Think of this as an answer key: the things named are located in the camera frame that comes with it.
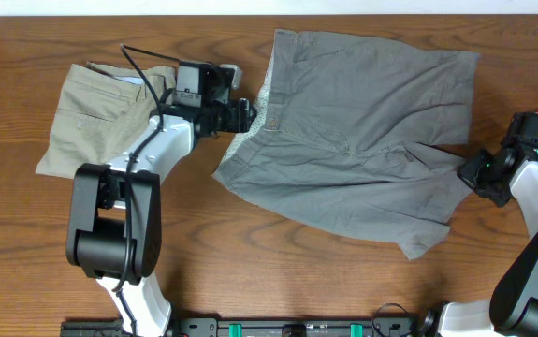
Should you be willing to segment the grey shorts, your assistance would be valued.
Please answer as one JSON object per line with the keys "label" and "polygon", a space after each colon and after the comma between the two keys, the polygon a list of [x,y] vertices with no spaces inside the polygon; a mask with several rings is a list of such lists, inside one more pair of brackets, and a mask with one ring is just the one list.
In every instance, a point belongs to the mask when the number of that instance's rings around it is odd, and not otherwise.
{"label": "grey shorts", "polygon": [[251,129],[214,179],[259,207],[422,257],[469,194],[451,145],[469,139],[471,51],[279,30]]}

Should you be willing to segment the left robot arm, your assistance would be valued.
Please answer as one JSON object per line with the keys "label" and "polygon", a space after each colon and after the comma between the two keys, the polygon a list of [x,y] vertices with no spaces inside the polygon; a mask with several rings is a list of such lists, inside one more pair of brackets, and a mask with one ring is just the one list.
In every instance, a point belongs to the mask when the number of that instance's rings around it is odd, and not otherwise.
{"label": "left robot arm", "polygon": [[65,322],[64,336],[168,336],[171,305],[154,269],[162,245],[160,187],[196,143],[245,133],[257,116],[247,99],[198,108],[162,105],[128,150],[75,173],[66,256],[111,295],[116,321]]}

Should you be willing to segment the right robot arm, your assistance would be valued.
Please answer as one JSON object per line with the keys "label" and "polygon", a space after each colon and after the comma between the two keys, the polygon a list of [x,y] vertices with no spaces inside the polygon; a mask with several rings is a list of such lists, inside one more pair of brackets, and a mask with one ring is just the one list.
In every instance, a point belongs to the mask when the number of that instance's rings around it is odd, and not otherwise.
{"label": "right robot arm", "polygon": [[496,158],[493,167],[511,175],[530,241],[489,300],[443,307],[436,336],[538,336],[538,144],[517,143]]}

